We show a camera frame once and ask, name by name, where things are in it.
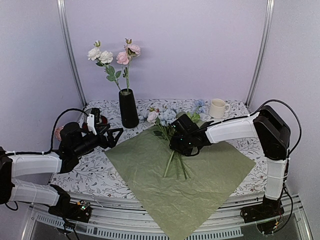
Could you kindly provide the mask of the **white rose stem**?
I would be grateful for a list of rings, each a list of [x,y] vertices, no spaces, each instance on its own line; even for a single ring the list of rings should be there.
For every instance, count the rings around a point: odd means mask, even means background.
[[[114,54],[111,51],[100,49],[101,41],[96,40],[93,43],[93,48],[88,51],[87,59],[89,61],[94,61],[98,67],[102,67],[104,72],[106,73],[106,79],[110,82],[114,82],[121,94],[123,94],[120,84],[119,84],[119,76],[116,74],[114,67],[111,65]]]

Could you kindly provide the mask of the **pink rose stem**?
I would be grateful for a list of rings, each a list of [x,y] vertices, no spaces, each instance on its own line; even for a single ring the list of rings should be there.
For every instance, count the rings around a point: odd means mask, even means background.
[[[131,38],[125,39],[125,45],[123,46],[124,51],[121,51],[116,56],[116,63],[122,66],[122,77],[125,79],[125,89],[129,93],[130,88],[130,64],[133,58],[139,57],[141,55],[141,48],[133,44]]]

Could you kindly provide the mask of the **green and peach wrapping paper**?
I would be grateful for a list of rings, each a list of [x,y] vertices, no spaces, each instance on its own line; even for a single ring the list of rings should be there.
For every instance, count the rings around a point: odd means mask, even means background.
[[[170,160],[169,144],[156,130],[143,130],[105,154],[165,234],[183,240],[228,199],[255,162],[225,141]]]

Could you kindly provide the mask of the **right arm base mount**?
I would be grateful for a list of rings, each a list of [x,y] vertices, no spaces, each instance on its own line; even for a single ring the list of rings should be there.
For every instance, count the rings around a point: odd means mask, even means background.
[[[257,225],[258,230],[263,235],[274,234],[281,229],[280,222],[283,219],[283,214],[285,213],[284,207],[281,202],[282,195],[283,192],[277,200],[269,199],[264,195],[261,204],[243,207],[240,210],[240,216],[243,218],[245,223],[279,217],[278,220],[259,223]]]

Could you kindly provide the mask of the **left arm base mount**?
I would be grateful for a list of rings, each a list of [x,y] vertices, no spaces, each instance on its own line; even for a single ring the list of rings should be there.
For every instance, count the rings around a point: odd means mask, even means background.
[[[59,195],[57,204],[48,208],[48,213],[67,220],[88,223],[92,214],[90,203],[80,200],[77,203],[71,203],[70,195],[61,187],[51,184]]]

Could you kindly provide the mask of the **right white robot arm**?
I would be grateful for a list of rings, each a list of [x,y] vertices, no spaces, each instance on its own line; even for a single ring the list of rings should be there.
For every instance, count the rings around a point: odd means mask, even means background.
[[[265,197],[259,206],[262,218],[269,218],[278,210],[276,200],[280,199],[286,177],[289,158],[291,130],[284,120],[269,105],[262,106],[255,113],[234,117],[220,122],[208,121],[198,126],[186,114],[170,125],[174,134],[169,147],[186,157],[193,157],[194,149],[229,140],[257,138],[267,159],[267,184]]]

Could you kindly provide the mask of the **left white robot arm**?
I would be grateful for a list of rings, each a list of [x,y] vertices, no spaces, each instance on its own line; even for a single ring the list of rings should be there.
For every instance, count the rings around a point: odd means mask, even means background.
[[[0,203],[27,202],[54,206],[63,216],[74,213],[74,205],[62,198],[65,193],[50,186],[53,174],[68,174],[80,163],[81,157],[97,147],[113,148],[123,128],[107,124],[89,123],[81,128],[77,122],[66,124],[60,131],[57,150],[47,152],[0,153]]]

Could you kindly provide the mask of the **peach paper flower bouquet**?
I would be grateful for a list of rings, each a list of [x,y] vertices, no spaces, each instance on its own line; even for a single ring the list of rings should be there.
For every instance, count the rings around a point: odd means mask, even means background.
[[[186,114],[191,119],[192,123],[199,124],[201,122],[201,114],[205,113],[204,100],[196,100],[189,110],[184,110],[179,106],[176,101],[168,103],[155,104],[154,102],[144,106],[138,111],[138,118],[142,123],[147,123],[153,128],[153,135],[164,142],[166,149],[169,151],[169,156],[164,161],[165,168],[163,170],[163,177],[167,177],[171,168],[171,163],[175,163],[176,177],[179,178],[180,174],[185,180],[189,179],[190,173],[184,163],[181,153],[177,150],[172,150],[169,147],[170,141],[173,139],[174,134],[178,131],[175,129],[173,123]]]

